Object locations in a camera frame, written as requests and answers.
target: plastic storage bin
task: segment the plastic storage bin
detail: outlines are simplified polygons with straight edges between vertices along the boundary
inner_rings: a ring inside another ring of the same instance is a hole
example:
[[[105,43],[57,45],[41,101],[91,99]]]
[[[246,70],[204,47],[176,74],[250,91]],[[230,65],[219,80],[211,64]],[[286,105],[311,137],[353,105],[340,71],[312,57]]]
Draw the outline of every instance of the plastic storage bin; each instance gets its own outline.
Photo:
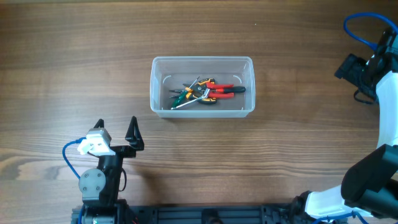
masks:
[[[217,99],[213,105],[192,103],[179,110],[171,110],[183,83],[214,78],[216,84],[244,86],[244,93],[234,98]],[[243,118],[254,110],[256,87],[253,62],[249,57],[156,57],[150,75],[150,108],[161,118]]]

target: wire cutter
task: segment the wire cutter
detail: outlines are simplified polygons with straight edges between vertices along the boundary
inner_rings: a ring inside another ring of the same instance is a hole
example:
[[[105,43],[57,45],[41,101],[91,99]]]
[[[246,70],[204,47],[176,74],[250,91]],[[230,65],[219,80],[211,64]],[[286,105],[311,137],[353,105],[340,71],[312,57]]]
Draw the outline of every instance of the wire cutter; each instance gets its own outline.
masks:
[[[196,96],[193,94],[193,90],[189,89],[188,87],[185,88],[185,90],[188,91],[187,95],[185,95],[185,98],[189,101],[191,100],[195,100],[197,98],[199,98],[200,96]],[[169,90],[173,93],[182,93],[184,90]],[[175,96],[170,96],[170,98],[178,98],[180,95],[175,95]],[[212,105],[217,103],[216,99],[211,99],[211,98],[206,98],[206,99],[201,99],[198,100],[199,103],[204,104],[204,105]]]
[[[192,86],[194,94],[202,95],[206,89],[211,89],[209,98],[228,99],[233,98],[235,93],[244,93],[246,88],[243,86],[234,86],[233,84],[216,84],[214,78],[205,78]]]

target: blue cable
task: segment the blue cable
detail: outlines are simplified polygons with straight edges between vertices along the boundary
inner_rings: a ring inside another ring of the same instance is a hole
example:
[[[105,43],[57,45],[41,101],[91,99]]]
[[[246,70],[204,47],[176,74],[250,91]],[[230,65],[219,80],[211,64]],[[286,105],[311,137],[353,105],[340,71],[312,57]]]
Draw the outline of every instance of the blue cable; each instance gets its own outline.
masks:
[[[353,217],[355,218],[355,216],[357,216],[359,218],[359,220],[361,220],[362,224],[369,224],[367,221],[365,221],[365,219],[361,216],[361,214],[359,214],[358,212],[354,212],[352,211],[351,213],[347,213],[344,215],[337,215],[335,217],[322,217],[322,218],[318,218],[317,220],[315,220],[312,224],[318,224],[321,221],[327,221],[330,222],[330,220],[340,220],[343,218],[348,218],[348,217]]]
[[[376,49],[377,49],[377,44],[376,44],[376,43],[369,42],[369,41],[367,41],[367,40],[364,40],[364,39],[358,37],[357,35],[354,35],[354,34],[353,34],[351,31],[349,31],[348,28],[347,28],[347,22],[348,22],[350,19],[354,19],[354,18],[358,18],[358,17],[373,17],[373,18],[378,18],[378,19],[382,20],[383,22],[389,24],[389,25],[392,27],[392,29],[398,34],[398,27],[394,24],[394,22],[392,22],[390,19],[388,19],[387,17],[385,17],[385,16],[383,16],[383,15],[381,15],[381,14],[378,14],[378,13],[375,13],[375,12],[360,12],[360,13],[356,13],[356,14],[352,14],[352,15],[348,16],[348,17],[344,20],[344,30],[346,31],[346,33],[347,33],[348,35],[350,35],[352,38],[354,38],[354,39],[356,39],[356,40],[358,40],[358,41],[360,41],[360,42],[362,42],[362,43],[368,45],[372,50],[376,50]]]
[[[79,219],[77,220],[77,224],[81,224],[81,217],[83,216],[84,210],[85,210],[85,205],[83,204],[79,212]]]
[[[82,138],[80,138],[80,139],[71,141],[70,143],[66,144],[66,145],[63,147],[63,149],[62,149],[62,156],[63,156],[63,159],[65,160],[65,162],[67,162],[69,168],[72,170],[72,172],[77,176],[77,179],[79,179],[79,180],[80,180],[80,176],[79,176],[79,174],[76,172],[76,170],[73,168],[73,166],[70,164],[69,160],[67,159],[67,155],[65,154],[65,151],[67,150],[67,147],[68,147],[68,146],[70,146],[70,145],[72,145],[72,144],[79,144],[79,143],[81,143],[82,140],[84,140],[84,139],[86,139],[86,137],[82,137]]]

